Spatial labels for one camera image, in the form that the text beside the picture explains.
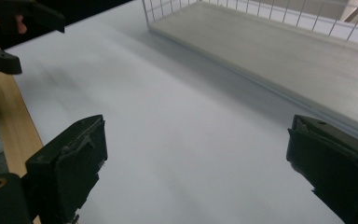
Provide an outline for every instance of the dark background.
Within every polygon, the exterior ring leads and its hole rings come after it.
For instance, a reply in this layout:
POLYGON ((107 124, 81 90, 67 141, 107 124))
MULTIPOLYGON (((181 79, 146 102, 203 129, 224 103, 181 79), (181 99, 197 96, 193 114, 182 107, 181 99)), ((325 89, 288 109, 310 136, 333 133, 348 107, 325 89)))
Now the dark background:
MULTIPOLYGON (((86 19, 112 7, 117 7, 130 0, 38 0, 40 4, 60 11, 65 17, 66 25, 86 19)), ((8 49, 22 42, 44 35, 51 30, 36 24, 32 19, 24 19, 27 33, 24 35, 2 35, 0 31, 0 47, 8 49)))

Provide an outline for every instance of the white tabletop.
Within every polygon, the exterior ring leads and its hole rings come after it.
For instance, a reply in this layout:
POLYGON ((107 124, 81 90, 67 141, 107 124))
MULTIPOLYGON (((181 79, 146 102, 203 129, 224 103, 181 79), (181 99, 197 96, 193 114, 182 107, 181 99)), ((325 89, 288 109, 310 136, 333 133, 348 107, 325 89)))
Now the white tabletop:
POLYGON ((44 144, 104 115, 80 223, 342 223, 285 159, 293 115, 317 117, 151 34, 141 1, 8 52, 44 144))

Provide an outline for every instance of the white table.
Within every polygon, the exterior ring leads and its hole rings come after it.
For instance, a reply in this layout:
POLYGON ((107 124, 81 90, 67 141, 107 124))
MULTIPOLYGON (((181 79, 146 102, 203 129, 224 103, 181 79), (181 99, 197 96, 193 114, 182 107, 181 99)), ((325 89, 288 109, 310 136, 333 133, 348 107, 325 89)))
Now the white table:
POLYGON ((44 144, 104 115, 80 223, 342 223, 285 159, 293 115, 315 116, 151 34, 141 1, 8 52, 44 144))

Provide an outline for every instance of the wire rack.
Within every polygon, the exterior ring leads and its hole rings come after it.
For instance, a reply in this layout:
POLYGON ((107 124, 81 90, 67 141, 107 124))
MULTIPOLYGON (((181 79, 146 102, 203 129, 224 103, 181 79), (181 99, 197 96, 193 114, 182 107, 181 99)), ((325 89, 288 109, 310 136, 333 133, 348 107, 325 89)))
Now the wire rack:
MULTIPOLYGON (((143 0, 146 22, 157 21, 196 2, 197 0, 143 0)), ((358 4, 321 0, 204 0, 203 2, 358 43, 358 4)))

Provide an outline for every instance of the table surface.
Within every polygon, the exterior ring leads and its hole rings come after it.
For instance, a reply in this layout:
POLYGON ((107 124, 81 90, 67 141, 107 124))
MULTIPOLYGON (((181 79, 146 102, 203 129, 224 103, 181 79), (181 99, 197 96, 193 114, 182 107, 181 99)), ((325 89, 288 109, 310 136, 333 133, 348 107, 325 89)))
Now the table surface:
POLYGON ((43 144, 104 115, 80 223, 342 223, 285 159, 293 115, 318 117, 148 32, 141 1, 8 52, 43 144))

